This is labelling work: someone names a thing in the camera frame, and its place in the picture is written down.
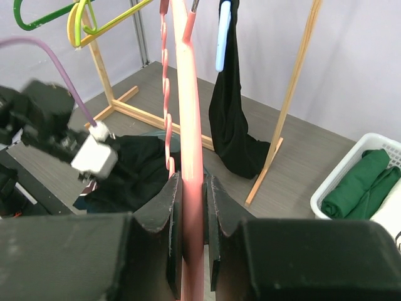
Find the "hanging black clothing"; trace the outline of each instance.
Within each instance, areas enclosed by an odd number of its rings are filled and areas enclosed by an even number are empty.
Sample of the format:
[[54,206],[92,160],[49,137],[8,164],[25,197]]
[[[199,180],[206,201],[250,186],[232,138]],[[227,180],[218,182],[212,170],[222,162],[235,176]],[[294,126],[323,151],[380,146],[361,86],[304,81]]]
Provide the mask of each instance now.
[[248,123],[242,112],[236,37],[238,7],[239,0],[231,0],[224,69],[217,76],[209,121],[214,150],[224,165],[238,176],[252,179],[261,172],[270,143],[248,135]]
[[[85,196],[91,213],[135,212],[156,196],[169,179],[164,141],[154,136],[122,136],[116,138],[116,143],[118,165]],[[179,171],[180,152],[170,155]]]

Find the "folded green towel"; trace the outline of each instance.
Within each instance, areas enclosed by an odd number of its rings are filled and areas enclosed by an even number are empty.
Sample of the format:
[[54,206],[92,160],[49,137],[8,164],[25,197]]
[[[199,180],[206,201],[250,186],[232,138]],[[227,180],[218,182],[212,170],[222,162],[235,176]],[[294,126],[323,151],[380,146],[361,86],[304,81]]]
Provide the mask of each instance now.
[[384,149],[368,150],[323,200],[321,211],[331,218],[344,218],[359,203],[376,178],[387,168],[390,157]]
[[383,171],[371,188],[362,196],[358,205],[345,218],[370,219],[400,178],[401,170],[397,166]]

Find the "purple tube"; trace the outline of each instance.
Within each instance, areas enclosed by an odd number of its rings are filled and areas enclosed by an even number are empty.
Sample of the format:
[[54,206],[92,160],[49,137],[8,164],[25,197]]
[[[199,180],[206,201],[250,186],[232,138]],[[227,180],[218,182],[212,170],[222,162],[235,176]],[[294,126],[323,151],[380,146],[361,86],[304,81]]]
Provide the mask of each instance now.
[[70,77],[67,75],[67,72],[63,68],[63,65],[60,63],[60,60],[57,58],[56,54],[50,49],[50,47],[45,42],[43,42],[39,39],[25,37],[25,36],[15,36],[12,38],[6,38],[6,39],[0,40],[0,48],[7,47],[10,45],[16,45],[16,44],[36,45],[36,46],[42,48],[48,54],[48,56],[51,58],[51,60],[55,64],[57,70],[59,71],[61,77],[63,78],[63,80],[64,80],[68,90],[70,91],[71,95],[73,96],[76,104],[82,110],[83,114],[85,115],[85,117],[89,121],[89,123],[92,126],[96,127],[95,120],[90,115],[90,113],[89,113],[87,107],[85,106],[85,104],[83,103],[81,97],[78,95],[78,92],[76,91]]

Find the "white laundry basket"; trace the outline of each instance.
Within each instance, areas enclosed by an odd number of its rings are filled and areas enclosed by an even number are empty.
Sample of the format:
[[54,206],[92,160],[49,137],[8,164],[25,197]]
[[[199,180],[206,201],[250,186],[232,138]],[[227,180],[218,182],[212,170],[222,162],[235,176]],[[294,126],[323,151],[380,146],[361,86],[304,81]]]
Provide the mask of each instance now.
[[321,202],[332,191],[344,175],[353,167],[362,156],[362,153],[369,149],[385,149],[390,156],[389,167],[401,167],[401,143],[386,138],[379,134],[369,133],[364,135],[348,152],[348,154],[338,163],[334,170],[321,183],[320,187],[311,197],[311,208],[315,217],[318,219],[330,219],[321,212]]

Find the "gray floor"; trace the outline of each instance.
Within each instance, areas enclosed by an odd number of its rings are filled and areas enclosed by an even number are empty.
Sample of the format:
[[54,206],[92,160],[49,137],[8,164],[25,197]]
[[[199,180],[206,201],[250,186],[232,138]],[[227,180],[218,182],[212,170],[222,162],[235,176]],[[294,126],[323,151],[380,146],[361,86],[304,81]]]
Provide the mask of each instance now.
[[[173,121],[179,123],[175,69],[169,70],[169,78],[172,87],[169,112],[172,114]],[[213,84],[203,80],[199,80],[198,84],[202,132],[210,135],[207,111]],[[162,116],[161,64],[152,63],[115,85],[116,98],[134,85],[139,87],[139,93],[128,103]],[[90,112],[94,115],[103,110],[106,104],[104,94],[87,103]],[[279,112],[245,97],[242,99],[242,106],[249,123],[249,133],[259,140],[270,140]],[[79,128],[83,127],[84,123],[82,113],[75,112],[71,119],[71,126]],[[154,130],[153,127],[120,113],[109,116],[106,123],[118,135],[135,135]],[[282,136],[284,142],[249,211],[257,217],[312,218],[313,213],[309,205],[311,195],[350,150],[354,142],[292,116],[287,117]],[[83,185],[76,180],[77,173],[74,170],[23,145],[17,145],[8,151],[65,204],[72,205],[83,188]],[[204,149],[204,165],[209,172],[222,181],[228,193],[237,202],[244,204],[254,180],[246,180],[231,174],[218,156],[206,149]],[[212,296],[209,298],[207,294],[205,300],[213,300],[213,298]]]

